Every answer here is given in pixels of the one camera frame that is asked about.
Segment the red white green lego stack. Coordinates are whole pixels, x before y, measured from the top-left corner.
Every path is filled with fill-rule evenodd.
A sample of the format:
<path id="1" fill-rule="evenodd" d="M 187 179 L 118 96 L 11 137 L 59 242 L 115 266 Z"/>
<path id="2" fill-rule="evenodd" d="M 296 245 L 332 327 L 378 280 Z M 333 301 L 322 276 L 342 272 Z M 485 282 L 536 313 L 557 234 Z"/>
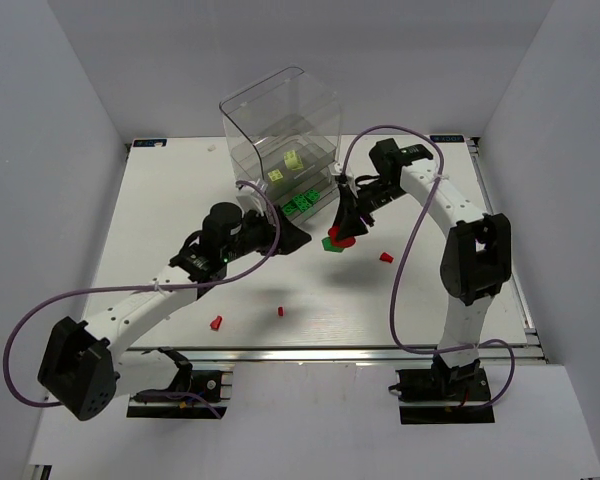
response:
<path id="1" fill-rule="evenodd" d="M 356 239 L 354 237 L 347 237 L 343 240 L 337 240 L 336 237 L 338 233 L 338 226 L 332 226 L 328 230 L 327 236 L 321 241 L 325 251 L 340 253 L 345 249 L 352 247 L 356 243 Z"/>

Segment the green lego brick long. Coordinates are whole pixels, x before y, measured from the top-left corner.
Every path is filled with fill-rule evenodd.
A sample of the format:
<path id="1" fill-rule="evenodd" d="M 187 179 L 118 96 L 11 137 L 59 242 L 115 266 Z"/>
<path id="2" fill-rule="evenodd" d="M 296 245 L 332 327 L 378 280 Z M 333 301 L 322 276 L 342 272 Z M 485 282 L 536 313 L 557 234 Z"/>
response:
<path id="1" fill-rule="evenodd" d="M 296 212 L 304 212 L 306 206 L 303 203 L 297 204 L 295 201 L 290 201 L 283 205 L 282 211 L 286 216 L 290 216 Z"/>

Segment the yellow lego brick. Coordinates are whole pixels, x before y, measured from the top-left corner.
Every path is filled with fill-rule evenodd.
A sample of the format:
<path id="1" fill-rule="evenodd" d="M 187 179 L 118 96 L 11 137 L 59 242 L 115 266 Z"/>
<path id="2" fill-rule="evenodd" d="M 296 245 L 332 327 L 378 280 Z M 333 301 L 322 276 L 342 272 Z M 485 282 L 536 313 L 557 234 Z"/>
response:
<path id="1" fill-rule="evenodd" d="M 291 171 L 298 171 L 304 168 L 301 156 L 295 150 L 287 151 L 283 156 L 283 160 L 286 168 Z"/>
<path id="2" fill-rule="evenodd" d="M 279 169 L 268 172 L 268 178 L 273 184 L 278 184 L 284 180 L 284 175 Z"/>

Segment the grey drawer trays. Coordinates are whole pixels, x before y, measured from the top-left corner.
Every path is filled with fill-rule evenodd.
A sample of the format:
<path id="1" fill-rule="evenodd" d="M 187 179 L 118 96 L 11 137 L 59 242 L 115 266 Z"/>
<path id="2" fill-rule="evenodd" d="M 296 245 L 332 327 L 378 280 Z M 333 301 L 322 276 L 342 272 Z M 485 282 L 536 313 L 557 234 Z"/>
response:
<path id="1" fill-rule="evenodd" d="M 286 168 L 283 156 L 290 150 L 295 150 L 301 156 L 302 170 L 291 171 Z M 268 198 L 281 208 L 290 201 L 306 206 L 304 212 L 285 215 L 297 226 L 334 200 L 336 186 L 329 166 L 335 162 L 337 153 L 336 138 L 302 134 L 286 138 L 267 136 L 255 143 L 244 141 L 230 149 L 234 175 L 238 180 L 262 179 L 267 184 Z M 284 175 L 284 180 L 278 184 L 273 184 L 268 178 L 268 172 L 275 169 Z M 320 193 L 320 199 L 314 205 L 303 197 L 303 193 L 309 189 Z"/>

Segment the clear acrylic cover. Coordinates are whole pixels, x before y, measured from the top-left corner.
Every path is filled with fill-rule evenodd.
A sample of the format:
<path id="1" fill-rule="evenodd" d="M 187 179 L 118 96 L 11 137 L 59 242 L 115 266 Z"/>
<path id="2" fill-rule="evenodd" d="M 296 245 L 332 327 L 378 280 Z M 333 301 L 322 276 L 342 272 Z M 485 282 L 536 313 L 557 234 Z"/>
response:
<path id="1" fill-rule="evenodd" d="M 336 94 L 298 66 L 255 81 L 219 103 L 230 149 L 244 141 L 295 134 L 341 140 L 341 106 Z"/>

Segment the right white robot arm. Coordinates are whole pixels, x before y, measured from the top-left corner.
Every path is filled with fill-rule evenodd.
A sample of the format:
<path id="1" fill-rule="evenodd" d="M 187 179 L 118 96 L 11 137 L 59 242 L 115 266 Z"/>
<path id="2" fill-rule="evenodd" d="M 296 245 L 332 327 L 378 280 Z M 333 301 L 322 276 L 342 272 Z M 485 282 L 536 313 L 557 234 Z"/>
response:
<path id="1" fill-rule="evenodd" d="M 377 142 L 369 153 L 376 170 L 359 185 L 335 167 L 339 205 L 331 240 L 349 247 L 368 232 L 372 214 L 404 196 L 413 197 L 445 238 L 440 278 L 448 293 L 436 367 L 452 378 L 478 367 L 477 346 L 489 307 L 511 277 L 511 224 L 503 214 L 475 206 L 439 171 L 438 159 L 422 144 L 400 147 Z"/>

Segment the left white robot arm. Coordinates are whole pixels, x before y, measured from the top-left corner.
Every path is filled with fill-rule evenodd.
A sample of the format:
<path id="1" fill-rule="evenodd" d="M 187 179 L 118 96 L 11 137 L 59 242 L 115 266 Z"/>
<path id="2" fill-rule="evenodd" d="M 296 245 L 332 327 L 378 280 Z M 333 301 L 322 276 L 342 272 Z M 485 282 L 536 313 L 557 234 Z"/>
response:
<path id="1" fill-rule="evenodd" d="M 115 397 L 175 401 L 193 397 L 191 362 L 172 347 L 138 356 L 128 350 L 178 310 L 198 301 L 227 275 L 230 262 L 253 252 L 288 255 L 311 240 L 285 217 L 248 212 L 234 203 L 211 207 L 199 230 L 149 284 L 84 320 L 66 317 L 51 331 L 39 382 L 78 420 L 98 415 Z"/>

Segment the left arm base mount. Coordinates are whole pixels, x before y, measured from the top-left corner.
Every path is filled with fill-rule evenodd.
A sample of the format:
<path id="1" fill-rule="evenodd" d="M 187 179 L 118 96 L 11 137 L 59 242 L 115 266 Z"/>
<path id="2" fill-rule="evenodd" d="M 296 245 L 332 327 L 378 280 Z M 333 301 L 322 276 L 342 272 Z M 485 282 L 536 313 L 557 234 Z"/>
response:
<path id="1" fill-rule="evenodd" d="M 145 377 L 129 396 L 126 416 L 137 419 L 220 420 L 231 398 L 227 366 L 196 366 L 183 353 L 161 347 L 139 354 L 131 377 Z"/>

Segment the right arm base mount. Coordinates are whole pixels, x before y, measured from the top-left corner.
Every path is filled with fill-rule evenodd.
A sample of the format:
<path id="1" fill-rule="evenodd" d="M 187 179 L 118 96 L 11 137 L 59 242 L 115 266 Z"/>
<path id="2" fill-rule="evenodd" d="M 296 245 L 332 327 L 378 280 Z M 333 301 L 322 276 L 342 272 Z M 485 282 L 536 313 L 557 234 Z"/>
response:
<path id="1" fill-rule="evenodd" d="M 396 371 L 388 392 L 399 401 L 402 425 L 492 424 L 491 390 L 480 361 L 449 369 L 435 357 L 428 369 Z"/>

